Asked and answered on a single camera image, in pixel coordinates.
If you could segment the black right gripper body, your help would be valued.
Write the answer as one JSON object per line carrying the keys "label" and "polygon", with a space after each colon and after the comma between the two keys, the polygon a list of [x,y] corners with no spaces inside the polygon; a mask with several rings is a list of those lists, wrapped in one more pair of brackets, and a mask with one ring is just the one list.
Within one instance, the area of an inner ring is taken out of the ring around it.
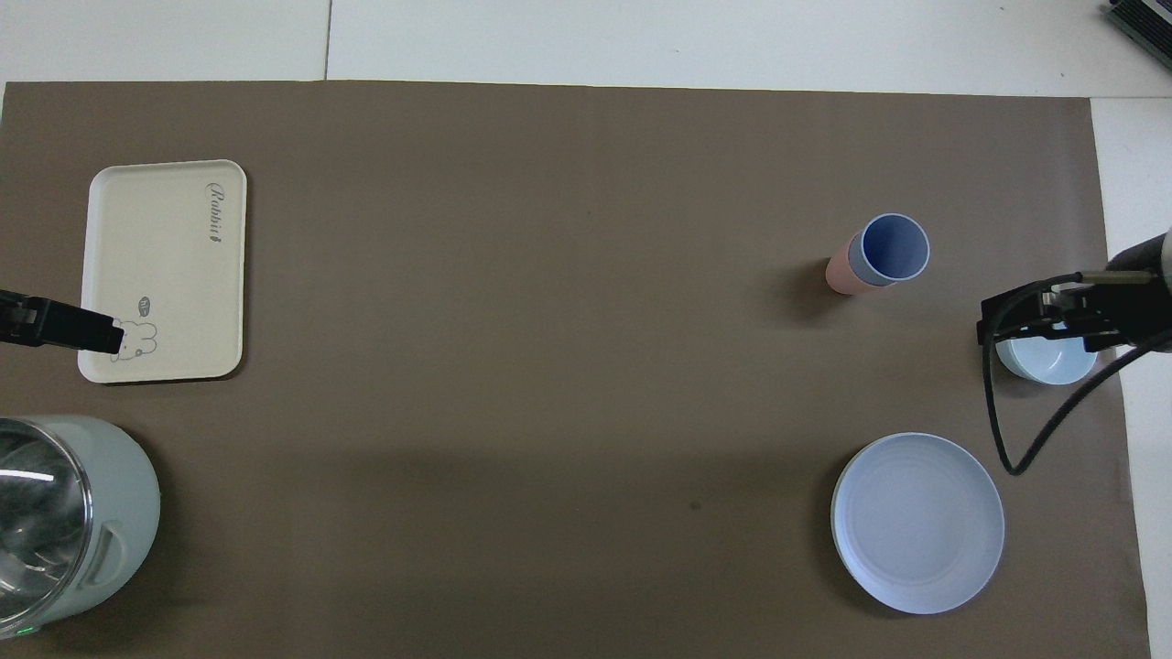
{"label": "black right gripper body", "polygon": [[1084,349],[1097,353],[1127,345],[1171,351],[1171,297],[1164,276],[1151,269],[1089,271],[1083,281],[1090,285],[1086,310],[1098,322],[1095,333],[1083,339]]}

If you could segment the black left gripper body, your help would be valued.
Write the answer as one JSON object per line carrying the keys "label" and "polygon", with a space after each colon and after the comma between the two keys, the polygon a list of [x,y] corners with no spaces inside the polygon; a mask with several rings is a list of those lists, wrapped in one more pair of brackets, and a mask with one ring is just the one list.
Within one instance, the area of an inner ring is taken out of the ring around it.
{"label": "black left gripper body", "polygon": [[38,310],[29,307],[30,295],[1,288],[1,341],[26,347],[40,346],[35,338]]}

